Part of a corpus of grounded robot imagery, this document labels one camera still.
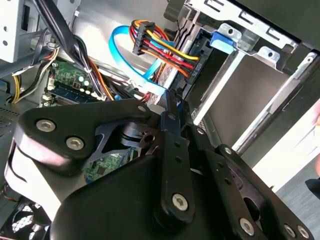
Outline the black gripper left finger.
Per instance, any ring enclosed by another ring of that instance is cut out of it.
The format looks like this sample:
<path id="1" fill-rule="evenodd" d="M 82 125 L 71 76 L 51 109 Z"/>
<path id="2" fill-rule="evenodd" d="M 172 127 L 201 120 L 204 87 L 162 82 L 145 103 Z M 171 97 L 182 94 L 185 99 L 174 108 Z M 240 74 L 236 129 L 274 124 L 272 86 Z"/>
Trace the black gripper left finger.
<path id="1" fill-rule="evenodd" d="M 155 158 L 159 190 L 154 216 L 163 227 L 185 227 L 195 217 L 189 143 L 181 135 L 175 95 L 166 91 L 160 102 L 162 113 L 133 98 L 28 110 L 18 118 L 13 135 L 13 174 L 40 194 L 41 205 L 61 193 L 61 206 L 89 185 L 75 188 L 72 182 L 88 163 L 138 146 L 142 154 L 116 170 L 138 159 Z"/>

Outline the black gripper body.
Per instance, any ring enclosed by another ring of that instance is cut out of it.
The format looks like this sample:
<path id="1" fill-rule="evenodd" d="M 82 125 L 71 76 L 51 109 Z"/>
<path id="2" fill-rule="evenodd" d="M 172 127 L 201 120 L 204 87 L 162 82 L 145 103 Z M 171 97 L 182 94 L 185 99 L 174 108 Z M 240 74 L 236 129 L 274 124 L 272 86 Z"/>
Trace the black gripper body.
<path id="1" fill-rule="evenodd" d="M 238 240 L 215 187 L 191 173 L 195 217 L 187 226 L 167 229 L 155 218 L 159 185 L 154 157 L 116 170 L 68 196 L 50 228 L 52 240 Z"/>

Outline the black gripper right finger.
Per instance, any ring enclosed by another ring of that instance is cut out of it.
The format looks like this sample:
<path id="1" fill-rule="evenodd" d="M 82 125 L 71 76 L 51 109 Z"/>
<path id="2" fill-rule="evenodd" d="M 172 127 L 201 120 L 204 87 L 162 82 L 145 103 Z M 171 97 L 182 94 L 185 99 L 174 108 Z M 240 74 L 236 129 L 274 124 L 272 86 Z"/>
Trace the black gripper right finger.
<path id="1" fill-rule="evenodd" d="M 189 140 L 191 167 L 202 173 L 204 198 L 224 240 L 312 240 L 304 223 L 225 144 L 213 147 L 193 124 L 185 100 L 179 104 L 181 131 Z"/>

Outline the person hand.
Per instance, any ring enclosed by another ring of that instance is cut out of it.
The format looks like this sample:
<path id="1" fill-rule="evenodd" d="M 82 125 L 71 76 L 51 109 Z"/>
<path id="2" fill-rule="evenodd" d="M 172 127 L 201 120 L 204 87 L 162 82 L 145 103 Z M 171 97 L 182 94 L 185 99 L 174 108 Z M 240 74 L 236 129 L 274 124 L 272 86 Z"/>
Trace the person hand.
<path id="1" fill-rule="evenodd" d="M 320 101 L 318 100 L 313 106 L 312 123 L 314 126 L 320 125 Z"/>

